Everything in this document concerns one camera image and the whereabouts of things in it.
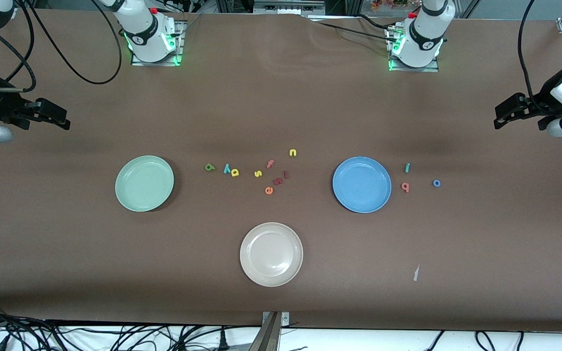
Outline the blue plate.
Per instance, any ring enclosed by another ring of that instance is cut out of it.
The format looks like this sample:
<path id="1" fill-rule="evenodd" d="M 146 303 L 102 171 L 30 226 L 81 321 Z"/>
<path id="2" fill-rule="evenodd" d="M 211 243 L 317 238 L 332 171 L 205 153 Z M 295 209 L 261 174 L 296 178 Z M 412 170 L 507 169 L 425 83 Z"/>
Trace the blue plate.
<path id="1" fill-rule="evenodd" d="M 390 200 L 392 179 L 387 169 L 376 160 L 351 157 L 335 169 L 332 191 L 337 202 L 353 213 L 374 213 Z"/>

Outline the beige plate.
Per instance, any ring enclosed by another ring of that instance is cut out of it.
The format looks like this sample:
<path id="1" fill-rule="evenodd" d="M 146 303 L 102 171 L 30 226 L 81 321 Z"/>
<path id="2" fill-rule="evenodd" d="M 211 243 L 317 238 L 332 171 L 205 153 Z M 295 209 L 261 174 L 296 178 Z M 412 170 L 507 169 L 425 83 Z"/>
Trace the beige plate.
<path id="1" fill-rule="evenodd" d="M 304 258 L 302 242 L 292 228 L 266 222 L 250 229 L 240 247 L 244 274 L 263 287 L 280 287 L 300 271 Z"/>

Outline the orange flowers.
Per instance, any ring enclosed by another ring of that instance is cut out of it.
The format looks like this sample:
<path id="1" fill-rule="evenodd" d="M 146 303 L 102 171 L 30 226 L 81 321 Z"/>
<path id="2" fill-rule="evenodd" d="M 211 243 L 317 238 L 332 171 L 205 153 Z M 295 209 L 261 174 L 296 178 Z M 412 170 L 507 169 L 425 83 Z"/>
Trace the orange flowers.
<path id="1" fill-rule="evenodd" d="M 415 7 L 422 6 L 422 0 L 370 0 L 373 12 L 377 11 L 407 11 L 411 12 Z"/>

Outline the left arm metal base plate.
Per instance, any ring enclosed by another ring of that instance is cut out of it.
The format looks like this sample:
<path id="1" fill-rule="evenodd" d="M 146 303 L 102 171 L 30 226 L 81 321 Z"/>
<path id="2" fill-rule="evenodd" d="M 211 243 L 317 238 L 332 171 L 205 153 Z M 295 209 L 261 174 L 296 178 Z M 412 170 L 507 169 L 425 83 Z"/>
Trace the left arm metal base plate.
<path id="1" fill-rule="evenodd" d="M 437 73 L 439 63 L 437 56 L 443 44 L 443 38 L 416 42 L 408 37 L 406 27 L 388 26 L 384 34 L 391 41 L 387 44 L 389 71 L 406 71 L 415 73 Z"/>

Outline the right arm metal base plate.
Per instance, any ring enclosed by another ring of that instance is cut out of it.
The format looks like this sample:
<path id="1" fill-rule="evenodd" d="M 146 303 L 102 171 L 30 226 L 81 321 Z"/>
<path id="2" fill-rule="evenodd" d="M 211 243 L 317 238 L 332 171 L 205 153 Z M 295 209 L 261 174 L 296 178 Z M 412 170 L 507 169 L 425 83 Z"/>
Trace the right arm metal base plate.
<path id="1" fill-rule="evenodd" d="M 183 50 L 185 46 L 185 37 L 187 22 L 177 21 L 174 25 L 170 25 L 168 33 L 163 35 L 164 45 L 169 49 L 167 55 L 161 60 L 155 62 L 147 62 L 141 60 L 136 54 L 132 53 L 132 66 L 154 66 L 154 67 L 178 67 L 181 65 Z"/>

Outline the grey power strip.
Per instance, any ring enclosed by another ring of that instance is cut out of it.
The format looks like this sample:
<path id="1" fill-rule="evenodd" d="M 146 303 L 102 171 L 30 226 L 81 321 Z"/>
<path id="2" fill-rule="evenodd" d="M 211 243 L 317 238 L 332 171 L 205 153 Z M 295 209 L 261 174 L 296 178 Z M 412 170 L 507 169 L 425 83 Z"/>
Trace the grey power strip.
<path id="1" fill-rule="evenodd" d="M 254 14 L 325 16 L 325 0 L 254 0 Z"/>

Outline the green plate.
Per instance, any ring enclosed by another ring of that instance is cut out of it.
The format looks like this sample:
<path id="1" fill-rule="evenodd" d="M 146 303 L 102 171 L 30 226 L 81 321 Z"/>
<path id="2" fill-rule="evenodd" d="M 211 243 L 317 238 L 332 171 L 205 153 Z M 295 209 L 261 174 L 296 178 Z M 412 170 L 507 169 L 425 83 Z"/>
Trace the green plate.
<path id="1" fill-rule="evenodd" d="M 172 167 L 162 157 L 140 156 L 127 162 L 115 180 L 118 202 L 130 211 L 144 213 L 159 208 L 174 189 Z"/>

